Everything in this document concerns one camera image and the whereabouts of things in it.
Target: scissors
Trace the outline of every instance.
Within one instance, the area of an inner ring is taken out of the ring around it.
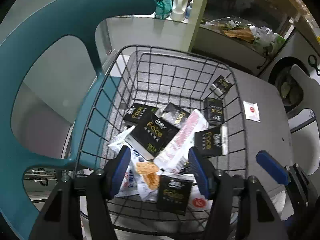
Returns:
[[[310,55],[308,57],[308,63],[311,67],[316,70],[318,76],[320,76],[320,69],[318,68],[318,60],[315,55]]]

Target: pink and white package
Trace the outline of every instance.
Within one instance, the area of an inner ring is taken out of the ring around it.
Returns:
[[[194,146],[195,132],[206,130],[207,120],[197,109],[193,110],[185,125],[174,136],[170,143],[153,160],[159,168],[172,173],[179,173],[188,162],[188,152]]]

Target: black wire basket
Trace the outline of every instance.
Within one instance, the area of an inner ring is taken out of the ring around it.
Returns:
[[[220,75],[231,83],[231,87],[228,92],[218,96],[210,87]],[[99,104],[101,97],[108,101],[107,109],[106,104]],[[81,154],[89,154],[95,158],[95,168],[103,168],[108,160],[116,157],[116,153],[108,147],[108,142],[126,129],[123,117],[134,102],[161,109],[172,102],[189,113],[198,109],[204,114],[204,100],[207,97],[222,99],[224,123],[228,128],[228,154],[209,160],[215,168],[226,171],[230,176],[237,174],[247,178],[244,111],[232,69],[211,58],[151,46],[127,46],[117,54],[92,106],[78,160]],[[103,120],[99,131],[90,127],[94,112]],[[96,152],[88,152],[86,140],[97,145]],[[167,213],[158,210],[156,202],[141,201],[139,195],[115,197],[107,202],[114,228],[175,239],[199,238],[210,212],[187,208],[185,216]],[[233,213],[236,212],[235,199]]]

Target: chair backrest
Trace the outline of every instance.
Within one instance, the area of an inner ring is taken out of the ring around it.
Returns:
[[[11,113],[19,87],[34,62],[57,40],[72,35],[85,45],[97,76],[103,75],[95,43],[98,24],[109,17],[152,14],[155,0],[56,0],[36,11],[0,45],[0,211],[20,239],[27,239],[38,215],[23,187],[31,167],[66,168],[68,160],[52,159],[24,149],[11,130]]]

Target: screw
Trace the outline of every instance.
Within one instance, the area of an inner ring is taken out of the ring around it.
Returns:
[[[220,170],[220,169],[218,169],[218,170],[216,170],[216,175],[217,176],[219,176],[219,177],[221,177],[222,176],[222,174],[223,174],[223,171],[222,170]]]
[[[62,176],[61,181],[67,182],[69,179],[71,179],[71,177],[69,175],[64,175],[64,176]]]
[[[257,182],[257,177],[255,177],[255,176],[250,176],[250,177],[249,177],[249,180],[250,180],[252,183],[255,183],[255,182]]]
[[[101,176],[101,175],[103,175],[104,170],[103,170],[103,169],[96,169],[95,173],[96,173],[98,176]]]

